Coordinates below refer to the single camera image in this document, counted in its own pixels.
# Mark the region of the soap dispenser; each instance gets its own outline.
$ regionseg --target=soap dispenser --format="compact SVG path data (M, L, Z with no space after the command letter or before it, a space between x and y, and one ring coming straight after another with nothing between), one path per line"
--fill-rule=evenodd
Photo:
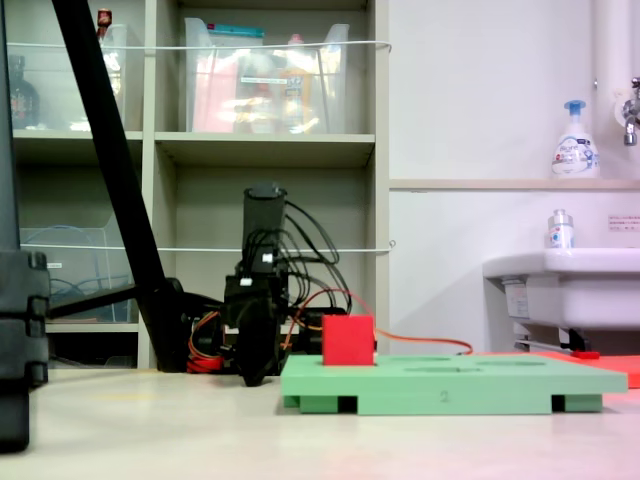
M600 177L600 155L593 137L581 122L581 110L587 104L582 100L565 103L571 121L560 137L556 153L551 163L555 178L598 178Z

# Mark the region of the clear plastic container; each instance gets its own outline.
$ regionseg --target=clear plastic container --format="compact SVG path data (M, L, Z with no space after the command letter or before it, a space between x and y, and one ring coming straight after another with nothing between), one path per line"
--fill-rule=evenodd
M187 46L203 47L187 50L187 131L345 133L346 46L216 50L202 20L185 24ZM326 43L348 30L334 25Z
M124 250L41 246L122 247L122 238L115 217L103 228L78 228L71 225L21 228L20 243L25 245L22 247L24 250L39 251L47 256L52 304L132 283L131 269ZM55 321L135 322L137 313L134 303L129 300Z
M140 42L126 25L112 25L102 51L123 125L137 131L142 127L144 53L118 48L128 45ZM14 128L90 130L65 49L9 45L7 50Z

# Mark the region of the green tray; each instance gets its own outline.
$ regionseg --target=green tray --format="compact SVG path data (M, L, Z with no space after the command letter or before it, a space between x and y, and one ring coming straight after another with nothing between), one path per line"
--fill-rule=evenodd
M285 407L360 415L599 412L627 376L535 355L378 356L374 367L325 367L292 355L281 375Z

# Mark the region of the floor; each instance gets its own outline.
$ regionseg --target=floor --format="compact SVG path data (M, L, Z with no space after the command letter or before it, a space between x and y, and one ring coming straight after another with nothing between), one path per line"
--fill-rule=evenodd
M285 411L277 379L51 374L2 480L640 478L640 390L602 414L357 417Z

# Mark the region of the black camera stand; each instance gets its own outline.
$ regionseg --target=black camera stand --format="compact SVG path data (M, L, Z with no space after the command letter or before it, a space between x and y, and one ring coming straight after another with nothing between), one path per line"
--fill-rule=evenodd
M53 0L53 5L135 284L50 306L45 256L20 251L0 0L0 451L20 451L29 443L29 392L47 382L46 319L135 298L158 369L184 372L191 328L185 314L212 302L184 293L177 280L164 275L87 0Z

